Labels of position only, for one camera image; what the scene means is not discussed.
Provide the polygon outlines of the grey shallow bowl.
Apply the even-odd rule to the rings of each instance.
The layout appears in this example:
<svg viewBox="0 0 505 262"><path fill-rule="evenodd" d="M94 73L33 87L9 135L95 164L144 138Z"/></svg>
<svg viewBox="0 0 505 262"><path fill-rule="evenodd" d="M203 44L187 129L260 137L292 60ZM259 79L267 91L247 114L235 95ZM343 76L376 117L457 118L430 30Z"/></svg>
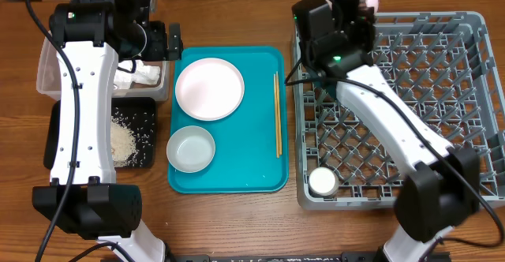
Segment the grey shallow bowl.
<svg viewBox="0 0 505 262"><path fill-rule="evenodd" d="M202 127L190 125L170 136L166 156L175 170L191 174L204 170L213 160L215 150L213 136Z"/></svg>

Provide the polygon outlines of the white napkin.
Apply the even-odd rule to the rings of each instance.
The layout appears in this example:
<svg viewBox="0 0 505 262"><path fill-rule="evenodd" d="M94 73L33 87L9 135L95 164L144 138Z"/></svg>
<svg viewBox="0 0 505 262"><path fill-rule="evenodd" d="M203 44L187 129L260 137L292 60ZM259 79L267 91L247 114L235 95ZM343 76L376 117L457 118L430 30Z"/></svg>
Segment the white napkin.
<svg viewBox="0 0 505 262"><path fill-rule="evenodd" d="M118 64L114 75L114 88L130 89L134 84L157 85L160 75L159 66L145 65L140 60L123 61Z"/></svg>

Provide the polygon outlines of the wooden chopstick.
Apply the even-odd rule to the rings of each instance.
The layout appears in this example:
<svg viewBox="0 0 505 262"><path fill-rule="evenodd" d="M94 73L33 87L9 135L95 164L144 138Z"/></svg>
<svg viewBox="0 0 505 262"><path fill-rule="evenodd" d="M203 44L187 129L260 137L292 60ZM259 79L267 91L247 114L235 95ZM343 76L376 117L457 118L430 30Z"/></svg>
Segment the wooden chopstick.
<svg viewBox="0 0 505 262"><path fill-rule="evenodd" d="M275 139L276 139L276 157L277 159L281 155L280 151L280 139L279 139L279 119L278 119L278 96L277 96L277 91L278 91L278 85L277 85L277 75L274 74L273 76L273 87L274 87L274 110L275 110Z"/></svg>
<svg viewBox="0 0 505 262"><path fill-rule="evenodd" d="M279 104L278 104L278 119L279 119L279 139L280 139L280 151L281 151L281 155L282 155L282 127L281 127L281 114L280 114L280 93L279 93L279 74L278 72L276 72L276 75L277 75L277 85L278 85L278 91L277 91L277 96L278 96L278 101L279 101Z"/></svg>

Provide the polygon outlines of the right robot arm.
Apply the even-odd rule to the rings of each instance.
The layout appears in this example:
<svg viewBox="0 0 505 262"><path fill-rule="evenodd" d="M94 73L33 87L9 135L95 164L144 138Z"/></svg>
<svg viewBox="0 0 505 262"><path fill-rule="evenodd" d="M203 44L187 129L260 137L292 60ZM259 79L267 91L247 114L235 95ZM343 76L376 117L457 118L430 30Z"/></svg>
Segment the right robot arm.
<svg viewBox="0 0 505 262"><path fill-rule="evenodd" d="M385 147L404 182L398 229L377 260L424 261L481 203L479 157L430 129L374 64L378 0L301 0L292 14L299 65L309 81L350 109Z"/></svg>

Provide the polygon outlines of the large white plate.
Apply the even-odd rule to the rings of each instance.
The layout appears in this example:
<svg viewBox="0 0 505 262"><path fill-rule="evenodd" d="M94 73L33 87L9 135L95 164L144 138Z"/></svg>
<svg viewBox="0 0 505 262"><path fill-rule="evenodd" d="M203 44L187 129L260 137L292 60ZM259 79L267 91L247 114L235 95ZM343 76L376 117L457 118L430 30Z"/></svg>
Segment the large white plate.
<svg viewBox="0 0 505 262"><path fill-rule="evenodd" d="M217 121L241 104L245 82L239 69L221 58L202 58L186 66L178 76L175 98L190 117Z"/></svg>

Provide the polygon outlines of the small white cup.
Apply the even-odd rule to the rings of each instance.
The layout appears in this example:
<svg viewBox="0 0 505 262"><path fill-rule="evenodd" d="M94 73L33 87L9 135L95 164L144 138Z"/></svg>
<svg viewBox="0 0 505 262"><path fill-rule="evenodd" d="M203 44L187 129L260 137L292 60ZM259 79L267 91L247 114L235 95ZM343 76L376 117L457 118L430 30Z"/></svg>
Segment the small white cup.
<svg viewBox="0 0 505 262"><path fill-rule="evenodd" d="M339 179L331 169L317 167L309 175L309 189L318 197L333 197L339 189Z"/></svg>

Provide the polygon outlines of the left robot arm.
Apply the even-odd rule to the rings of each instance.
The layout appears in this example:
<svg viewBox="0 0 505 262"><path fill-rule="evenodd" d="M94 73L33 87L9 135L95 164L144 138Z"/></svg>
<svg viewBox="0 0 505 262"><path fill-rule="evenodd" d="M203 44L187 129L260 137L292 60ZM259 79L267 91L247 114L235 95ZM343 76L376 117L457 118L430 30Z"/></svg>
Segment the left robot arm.
<svg viewBox="0 0 505 262"><path fill-rule="evenodd" d="M142 219L141 192L117 181L110 123L114 75L122 61L181 58L179 24L151 21L156 0L70 0L40 31L57 53L61 98L58 145L35 210L60 229L107 247L123 261L172 261Z"/></svg>

